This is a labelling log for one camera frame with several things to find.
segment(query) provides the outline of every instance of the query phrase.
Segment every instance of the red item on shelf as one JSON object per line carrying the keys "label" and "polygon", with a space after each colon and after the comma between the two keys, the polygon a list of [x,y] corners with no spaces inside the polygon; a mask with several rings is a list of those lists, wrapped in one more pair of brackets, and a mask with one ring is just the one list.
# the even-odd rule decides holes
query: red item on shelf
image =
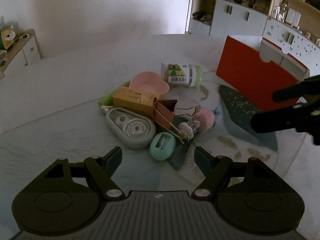
{"label": "red item on shelf", "polygon": [[296,85],[299,81],[275,62],[263,62],[258,51],[230,36],[223,48],[217,76],[263,111],[287,107],[298,101],[275,103],[272,100],[274,91]]}

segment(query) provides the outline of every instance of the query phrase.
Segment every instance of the barcode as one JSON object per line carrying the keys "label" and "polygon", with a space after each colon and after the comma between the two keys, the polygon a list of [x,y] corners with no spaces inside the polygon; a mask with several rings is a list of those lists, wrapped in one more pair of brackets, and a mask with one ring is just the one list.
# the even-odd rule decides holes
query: barcode
{"label": "barcode", "polygon": [[169,77],[169,83],[186,83],[187,79],[185,77]]}

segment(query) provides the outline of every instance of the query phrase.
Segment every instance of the ribbed gray panel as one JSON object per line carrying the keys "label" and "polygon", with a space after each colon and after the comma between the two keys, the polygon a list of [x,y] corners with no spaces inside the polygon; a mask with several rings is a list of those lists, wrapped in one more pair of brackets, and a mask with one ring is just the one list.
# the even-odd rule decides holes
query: ribbed gray panel
{"label": "ribbed gray panel", "polygon": [[241,232],[217,214],[209,202],[196,201],[187,192],[137,192],[110,202],[100,216],[75,233],[35,236],[22,232],[14,240],[303,240],[296,232],[254,236]]}

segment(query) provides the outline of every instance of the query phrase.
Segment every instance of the white wall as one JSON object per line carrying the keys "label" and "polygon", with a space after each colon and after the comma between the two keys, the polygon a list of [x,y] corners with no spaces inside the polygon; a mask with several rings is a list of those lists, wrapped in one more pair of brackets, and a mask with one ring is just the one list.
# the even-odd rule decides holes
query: white wall
{"label": "white wall", "polygon": [[44,57],[128,35],[184,33],[189,0],[0,0],[0,15],[33,28]]}

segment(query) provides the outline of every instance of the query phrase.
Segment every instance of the pink plastic object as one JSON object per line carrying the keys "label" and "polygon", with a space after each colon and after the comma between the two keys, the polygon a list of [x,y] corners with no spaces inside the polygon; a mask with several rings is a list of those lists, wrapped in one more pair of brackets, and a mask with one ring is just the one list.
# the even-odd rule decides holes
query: pink plastic object
{"label": "pink plastic object", "polygon": [[208,108],[201,108],[199,112],[195,113],[192,116],[192,120],[198,120],[200,122],[200,127],[198,131],[200,133],[206,132],[209,130],[214,124],[214,113]]}
{"label": "pink plastic object", "polygon": [[136,75],[129,88],[137,91],[145,91],[155,95],[164,95],[169,91],[169,85],[162,81],[160,77],[151,71],[142,72]]}

